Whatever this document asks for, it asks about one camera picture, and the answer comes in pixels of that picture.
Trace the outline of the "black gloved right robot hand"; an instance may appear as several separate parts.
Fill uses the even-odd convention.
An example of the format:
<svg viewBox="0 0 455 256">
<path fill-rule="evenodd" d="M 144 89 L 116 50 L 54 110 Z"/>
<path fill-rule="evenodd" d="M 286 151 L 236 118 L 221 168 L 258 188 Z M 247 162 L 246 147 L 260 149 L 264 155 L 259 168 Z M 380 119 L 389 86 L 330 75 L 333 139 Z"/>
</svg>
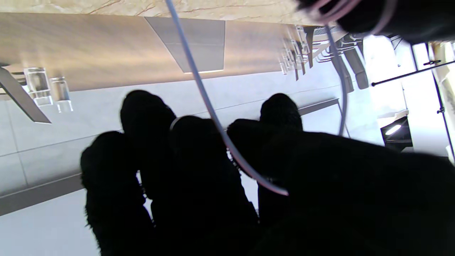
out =
<svg viewBox="0 0 455 256">
<path fill-rule="evenodd" d="M 439 157 L 303 130 L 274 94 L 227 134 L 282 196 L 256 211 L 211 119 L 127 94 L 123 132 L 81 154 L 86 216 L 103 256 L 453 256 L 454 166 Z"/>
</svg>

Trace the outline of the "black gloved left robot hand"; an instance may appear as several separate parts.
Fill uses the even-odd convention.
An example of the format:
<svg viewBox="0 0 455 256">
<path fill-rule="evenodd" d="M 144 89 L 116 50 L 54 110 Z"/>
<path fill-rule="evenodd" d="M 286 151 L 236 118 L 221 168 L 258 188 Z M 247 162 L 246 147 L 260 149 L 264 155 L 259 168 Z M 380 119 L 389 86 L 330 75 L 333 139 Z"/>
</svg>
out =
<svg viewBox="0 0 455 256">
<path fill-rule="evenodd" d="M 351 34 L 397 35 L 410 44 L 451 41 L 453 0 L 299 0 L 298 10 Z"/>
</svg>

